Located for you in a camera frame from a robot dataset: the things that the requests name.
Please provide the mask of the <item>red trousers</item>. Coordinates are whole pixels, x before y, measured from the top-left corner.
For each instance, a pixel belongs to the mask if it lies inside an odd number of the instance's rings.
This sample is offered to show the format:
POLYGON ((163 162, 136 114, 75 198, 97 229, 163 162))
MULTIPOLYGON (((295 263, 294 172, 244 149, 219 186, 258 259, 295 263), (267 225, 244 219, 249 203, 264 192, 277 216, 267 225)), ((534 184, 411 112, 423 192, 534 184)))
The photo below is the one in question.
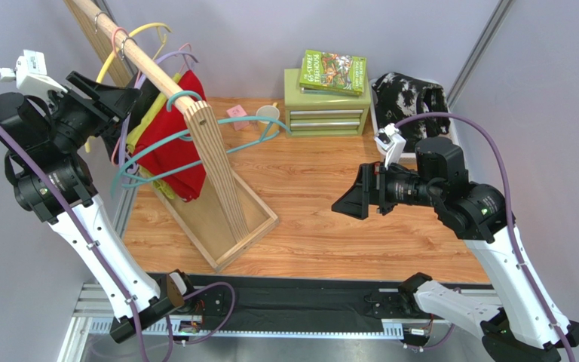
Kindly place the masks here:
MULTIPOLYGON (((202 100, 206 99, 203 86, 193 71, 188 70, 182 74, 176 73, 173 80, 176 81, 183 90, 194 91, 201 96, 202 100)), ((186 129, 187 125, 184 115, 176 108, 172 108, 168 112, 164 105, 155 117, 155 120, 140 138, 138 145, 150 146, 173 133, 186 129)), ((138 161, 138 163, 156 175, 198 160, 199 156, 194 143, 174 140, 172 143, 147 155, 138 161)), ((172 187, 178 195, 176 198, 184 201, 193 201, 200 196, 205 179, 205 169, 203 166, 198 165, 175 173, 172 176, 166 176, 162 180, 166 181, 167 184, 172 187)))

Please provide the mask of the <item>teal plastic hanger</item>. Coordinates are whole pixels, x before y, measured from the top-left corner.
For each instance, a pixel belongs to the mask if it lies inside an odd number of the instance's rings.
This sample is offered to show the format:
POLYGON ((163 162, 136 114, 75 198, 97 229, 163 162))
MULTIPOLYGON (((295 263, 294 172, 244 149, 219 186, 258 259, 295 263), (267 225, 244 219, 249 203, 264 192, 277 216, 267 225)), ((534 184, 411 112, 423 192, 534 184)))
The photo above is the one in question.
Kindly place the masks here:
MULTIPOLYGON (((133 183, 129 185, 129 187, 132 188, 141 186, 146 183, 152 183, 153 181, 163 179, 166 176, 172 176, 175 173, 196 167, 202 164, 204 161, 218 161, 220 164, 224 164, 227 162, 227 154, 237 152, 241 149, 246 149, 263 142, 267 142, 274 139, 279 134, 276 132, 273 136, 270 137, 260 136, 257 140, 247 143, 244 146, 237 146, 233 149, 226 150, 224 146, 220 144, 222 138, 219 135, 219 126, 222 124, 230 124, 234 121, 257 121, 259 119, 258 116, 254 115, 242 118, 225 118, 218 120, 216 119, 214 111, 211 109, 208 102, 203 101, 199 94, 190 90, 180 90, 174 94, 170 94, 167 98, 165 108, 168 111, 170 111, 172 108, 182 110, 188 128, 186 130, 173 133, 153 143, 152 145, 147 146, 140 152, 137 152, 132 157, 130 157, 128 161, 119 167, 117 173, 115 174, 112 180, 112 191, 122 185, 121 179, 124 177, 133 180, 133 183), (142 160, 144 157, 153 153, 154 151, 164 147, 165 145, 172 143, 174 140, 183 140, 185 142, 194 143, 197 149, 199 160, 180 166, 178 168, 174 168, 167 172, 156 174, 151 178, 132 176, 127 172, 129 166, 138 164, 138 161, 142 160)), ((282 121, 275 121, 274 119, 271 121, 277 123, 281 129, 286 131, 286 133, 290 133, 290 129, 282 121)))

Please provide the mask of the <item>black white patterned trousers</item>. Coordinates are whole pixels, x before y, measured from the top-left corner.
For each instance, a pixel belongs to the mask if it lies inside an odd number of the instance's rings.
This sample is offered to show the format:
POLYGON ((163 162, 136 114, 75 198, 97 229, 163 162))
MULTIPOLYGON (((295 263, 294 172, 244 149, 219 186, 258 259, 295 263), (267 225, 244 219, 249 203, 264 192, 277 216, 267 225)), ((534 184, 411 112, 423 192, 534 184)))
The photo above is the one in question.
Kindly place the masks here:
MULTIPOLYGON (((375 123, 378 128, 396 124, 404 118, 428 112, 448 112, 443 86, 398 72, 389 72, 373 84, 375 123)), ((415 144, 424 138, 446 136, 449 118, 432 117, 403 125, 399 132, 406 140, 405 152, 413 152, 415 144)))

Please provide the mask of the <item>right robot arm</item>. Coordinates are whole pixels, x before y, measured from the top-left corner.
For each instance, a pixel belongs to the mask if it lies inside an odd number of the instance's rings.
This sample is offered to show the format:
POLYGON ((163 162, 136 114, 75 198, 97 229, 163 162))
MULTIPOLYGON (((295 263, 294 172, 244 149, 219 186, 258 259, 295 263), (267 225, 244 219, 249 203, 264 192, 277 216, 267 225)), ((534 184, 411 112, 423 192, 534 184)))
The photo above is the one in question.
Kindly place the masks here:
POLYGON ((519 232, 507 220, 504 195, 468 179, 464 153, 451 140, 422 140, 415 157, 415 170, 396 163, 361 164, 353 186, 332 210, 365 219, 371 206, 380 214, 399 204, 433 208, 477 258, 500 304, 479 302, 417 273, 399 285, 397 308, 447 320, 481 341, 496 361, 558 361, 561 351, 579 345, 579 322, 569 320, 546 290, 530 281, 534 270, 521 262, 525 253, 513 243, 519 232))

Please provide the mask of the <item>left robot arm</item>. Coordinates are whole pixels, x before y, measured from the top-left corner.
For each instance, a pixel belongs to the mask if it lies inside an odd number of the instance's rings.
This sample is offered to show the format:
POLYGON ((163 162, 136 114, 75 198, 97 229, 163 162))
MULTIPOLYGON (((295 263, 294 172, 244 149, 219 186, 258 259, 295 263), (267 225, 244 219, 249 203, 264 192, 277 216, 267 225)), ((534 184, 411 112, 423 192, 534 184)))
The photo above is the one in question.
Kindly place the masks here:
POLYGON ((67 81, 42 96, 0 94, 5 176, 17 203, 68 242, 100 283, 115 316, 111 336, 121 343, 185 307, 192 285, 179 270, 154 279, 137 265, 78 153, 128 117, 141 91, 78 72, 67 81))

